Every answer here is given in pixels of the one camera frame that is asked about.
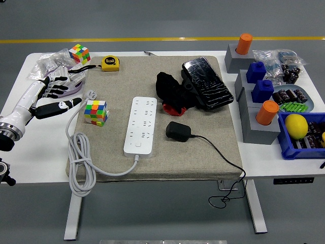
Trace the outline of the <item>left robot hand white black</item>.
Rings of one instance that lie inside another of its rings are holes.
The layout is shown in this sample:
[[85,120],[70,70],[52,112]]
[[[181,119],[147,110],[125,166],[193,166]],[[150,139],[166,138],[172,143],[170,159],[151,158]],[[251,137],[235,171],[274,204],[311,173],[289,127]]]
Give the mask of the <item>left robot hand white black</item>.
[[1,122],[15,127],[25,126],[33,117],[44,119],[57,116],[81,103],[81,98],[74,98],[72,100],[50,103],[35,108],[34,105],[42,98],[51,81],[51,78],[46,77],[43,80],[33,82],[20,98],[12,113],[2,117]]

